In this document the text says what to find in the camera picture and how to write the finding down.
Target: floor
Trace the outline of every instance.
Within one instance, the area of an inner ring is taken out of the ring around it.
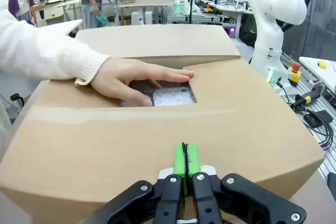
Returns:
[[[30,217],[0,192],[0,223],[31,224]]]

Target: human hand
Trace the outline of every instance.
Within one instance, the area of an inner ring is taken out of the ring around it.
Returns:
[[[107,97],[141,106],[152,106],[150,98],[128,87],[131,81],[148,79],[159,87],[156,80],[187,82],[192,76],[194,72],[184,69],[166,68],[134,59],[109,58],[101,66],[91,85]]]
[[[98,16],[98,15],[99,15],[99,7],[98,7],[97,3],[95,3],[95,4],[92,5],[92,13],[93,13],[95,16]]]

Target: cardboard box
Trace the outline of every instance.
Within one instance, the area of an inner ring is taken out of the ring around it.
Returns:
[[[197,103],[119,108],[119,100],[90,87],[51,81],[0,165],[4,194],[36,223],[76,223],[134,182],[155,183],[160,170],[173,166],[175,144],[184,141],[198,145],[201,164],[214,166],[219,177],[239,173],[290,198],[322,163],[323,151],[282,98],[237,59],[225,32],[215,26],[141,27],[86,30],[79,39],[116,57],[194,70],[190,85]],[[191,30],[199,38],[183,37]],[[139,32],[152,31],[166,40],[176,35],[165,55],[158,36],[146,52],[145,46],[104,47],[108,36],[120,42],[118,36],[129,33],[142,45],[148,37]]]

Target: purple coat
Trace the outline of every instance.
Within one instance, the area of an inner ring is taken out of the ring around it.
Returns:
[[[28,0],[28,2],[30,7],[35,5],[34,0]],[[15,16],[15,14],[20,10],[18,1],[8,0],[8,10],[13,16]]]

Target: packing tape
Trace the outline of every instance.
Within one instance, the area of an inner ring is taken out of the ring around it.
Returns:
[[[75,109],[56,108],[34,105],[26,119],[34,121],[50,121],[62,124],[82,124],[91,121],[125,121],[125,120],[157,120],[172,118],[192,118],[194,116],[218,115],[232,113],[236,110],[206,110],[203,111],[130,111],[127,108],[114,109]]]

